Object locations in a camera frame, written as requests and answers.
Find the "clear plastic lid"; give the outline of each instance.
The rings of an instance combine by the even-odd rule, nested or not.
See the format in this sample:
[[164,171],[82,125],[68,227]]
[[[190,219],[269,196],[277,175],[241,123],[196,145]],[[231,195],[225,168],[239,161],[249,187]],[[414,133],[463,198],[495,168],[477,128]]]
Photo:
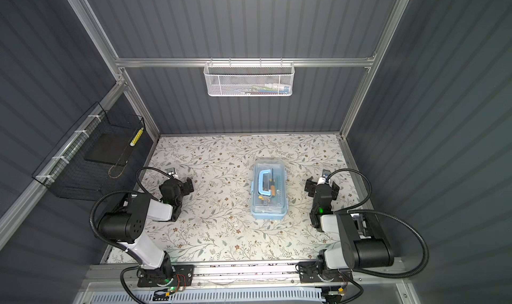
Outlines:
[[287,211],[286,170],[280,160],[257,160],[254,165],[252,211],[282,214]]

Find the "gray corrugated wall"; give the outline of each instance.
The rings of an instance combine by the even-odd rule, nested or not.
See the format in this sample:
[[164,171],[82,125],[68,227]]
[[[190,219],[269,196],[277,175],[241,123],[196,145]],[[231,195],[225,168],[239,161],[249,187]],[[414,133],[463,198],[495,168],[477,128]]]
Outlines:
[[350,130],[423,302],[512,301],[511,58],[512,0],[413,0]]
[[371,56],[394,0],[88,0],[122,58]]
[[[111,110],[134,113],[125,96]],[[119,178],[121,186],[134,187],[135,172],[144,165],[152,144],[150,136],[143,133]],[[89,265],[99,263],[105,249],[89,227],[92,204],[56,198],[51,193],[41,198],[0,251],[2,303],[73,301]]]
[[0,214],[114,85],[66,0],[0,0]]
[[[0,32],[3,215],[52,147],[115,81],[66,0],[0,0]],[[125,97],[113,110],[133,114]],[[134,152],[133,163],[142,165],[151,140],[143,136],[138,145],[145,152]],[[130,188],[136,167],[125,170]],[[0,251],[2,303],[73,300],[105,248],[88,227],[91,206],[42,197]]]
[[297,68],[293,95],[209,96],[202,69],[128,68],[162,134],[339,131],[364,68]]
[[[364,58],[395,0],[88,0],[122,58]],[[338,131],[364,69],[297,68],[290,97],[216,98],[201,69],[128,69],[162,134]]]

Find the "floral tablecloth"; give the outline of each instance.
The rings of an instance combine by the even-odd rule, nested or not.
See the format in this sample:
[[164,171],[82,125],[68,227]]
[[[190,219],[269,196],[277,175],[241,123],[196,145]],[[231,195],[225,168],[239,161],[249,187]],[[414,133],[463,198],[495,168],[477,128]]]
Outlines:
[[[287,171],[288,214],[282,221],[255,220],[250,183],[259,158],[278,158]],[[307,178],[322,169],[346,167],[336,135],[163,137],[151,167],[175,167],[181,180],[191,177],[195,191],[183,199],[174,223],[146,221],[146,233],[175,262],[304,259],[331,248],[334,234],[311,227],[312,198]],[[163,175],[147,171],[143,185],[155,196]],[[341,187],[334,209],[354,204],[357,193],[348,173],[334,177]],[[118,249],[107,262],[134,262]]]

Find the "aluminum frame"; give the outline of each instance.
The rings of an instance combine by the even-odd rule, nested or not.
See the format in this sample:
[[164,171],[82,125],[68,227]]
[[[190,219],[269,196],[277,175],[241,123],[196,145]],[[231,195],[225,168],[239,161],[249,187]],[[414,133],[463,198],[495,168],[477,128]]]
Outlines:
[[245,132],[245,133],[184,133],[184,134],[161,134],[160,137],[188,137],[188,136],[262,136],[262,135],[339,135],[333,131],[327,132]]
[[105,61],[112,75],[116,79],[123,77],[123,79],[125,79],[130,86],[130,89],[125,92],[125,96],[133,107],[135,113],[144,118],[144,123],[146,124],[148,134],[151,136],[153,141],[156,141],[160,131],[158,130],[158,127],[150,112],[144,105],[144,102],[137,92],[135,85],[131,82],[130,77],[115,63],[115,60],[118,59],[119,56],[117,55],[117,52],[110,42],[108,36],[106,35],[106,32],[103,30],[101,24],[99,23],[99,20],[94,14],[94,11],[89,2],[87,0],[67,0],[67,2],[73,8],[73,11],[80,20],[82,26],[85,28],[94,45],[98,49],[99,54]]
[[119,58],[115,64],[120,68],[202,68],[205,63],[214,66],[290,66],[295,67],[346,67],[369,68],[374,58]]
[[400,299],[402,304],[419,304],[419,297],[416,293],[416,289],[414,288],[413,283],[410,282],[402,282],[397,283],[396,288],[398,290],[398,294],[400,295]]
[[[183,262],[183,265],[194,265],[194,282],[190,288],[259,288],[282,286],[337,286],[339,282],[300,282],[295,264],[305,260],[270,260],[270,261],[238,261],[238,262]],[[91,265],[83,280],[79,292],[93,291],[120,291],[119,282],[121,270],[133,266],[127,264],[100,264]],[[375,268],[377,272],[400,273],[406,268],[400,257],[395,257],[395,263],[391,267]],[[397,280],[381,278],[363,273],[353,272],[353,277],[360,284],[395,284]],[[131,290],[138,288],[138,277],[135,271],[127,272],[126,284]]]
[[[119,81],[114,84],[112,89],[103,98],[103,100],[101,100],[99,103],[101,106],[96,106],[96,108],[93,109],[90,115],[86,117],[86,119],[78,126],[78,128],[76,128],[77,131],[86,128],[86,126],[96,118],[93,115],[98,115],[102,111],[101,107],[106,110],[110,109],[121,96],[121,94],[123,94],[125,88],[125,80],[120,78]],[[63,152],[69,148],[69,146],[76,140],[78,136],[78,132],[73,132],[73,135],[69,137],[69,139],[62,145],[62,147],[59,149],[59,151],[56,152],[55,155],[62,155]],[[50,162],[48,162],[48,164],[42,169],[41,174],[48,172],[49,169],[52,169],[55,162],[55,159],[50,160]],[[39,202],[46,191],[47,189],[44,185],[40,184],[36,180],[33,180],[11,205],[11,207],[3,214],[2,218],[0,218],[0,250],[4,247],[7,241],[9,241],[11,236],[13,236],[14,232],[16,232],[18,227],[22,224],[23,220],[25,220],[25,218],[29,215],[30,211],[32,211],[34,206],[37,204],[37,202]]]
[[[346,138],[342,138],[341,136],[338,137],[339,147],[342,149],[343,157],[345,158],[345,162],[347,162],[348,168],[353,168],[357,171],[359,171],[359,168],[357,167],[354,159],[354,155],[352,155],[352,151],[350,150],[349,143],[347,142]],[[354,181],[355,191],[357,192],[357,196],[364,197],[368,194],[368,191],[366,190],[365,182],[360,176],[352,177],[352,180]],[[368,200],[365,204],[362,205],[362,208],[366,209],[372,209],[373,210],[373,204],[371,199]]]
[[345,121],[343,121],[343,125],[340,128],[340,134],[346,138],[349,134],[350,128],[354,124],[355,117],[361,108],[362,102],[364,101],[368,90],[375,78],[375,74],[377,70],[381,66],[382,59],[386,55],[387,49],[391,44],[391,39],[393,39],[393,35],[395,34],[396,28],[402,19],[403,13],[406,10],[407,5],[410,0],[396,0],[395,5],[393,6],[393,10],[387,20],[386,26],[384,27],[384,31],[382,32],[381,38],[375,48],[375,58],[372,67],[368,69],[368,72],[363,77],[359,88],[354,96],[354,100],[350,104],[349,111],[347,112],[347,116],[345,117]]

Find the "red wire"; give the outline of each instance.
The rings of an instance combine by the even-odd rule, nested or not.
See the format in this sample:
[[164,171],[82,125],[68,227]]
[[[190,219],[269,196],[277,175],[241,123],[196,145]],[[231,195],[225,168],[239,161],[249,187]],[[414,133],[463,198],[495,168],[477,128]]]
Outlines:
[[187,281],[185,279],[185,275],[182,275],[182,274],[176,274],[176,276],[178,277],[178,282],[180,280],[180,276],[183,276],[183,291],[185,290],[185,287],[186,287],[186,284],[187,284]]

